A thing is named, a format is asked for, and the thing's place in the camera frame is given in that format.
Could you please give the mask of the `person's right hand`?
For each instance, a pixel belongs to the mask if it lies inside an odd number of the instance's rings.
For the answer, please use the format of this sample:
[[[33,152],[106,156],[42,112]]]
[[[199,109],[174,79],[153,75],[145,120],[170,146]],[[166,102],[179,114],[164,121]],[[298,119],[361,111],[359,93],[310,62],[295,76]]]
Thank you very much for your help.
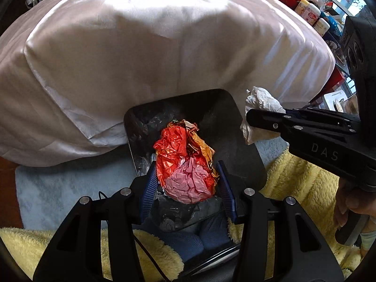
[[[333,213],[336,227],[343,227],[347,223],[350,211],[375,218],[375,192],[359,190],[354,188],[348,181],[340,178]]]

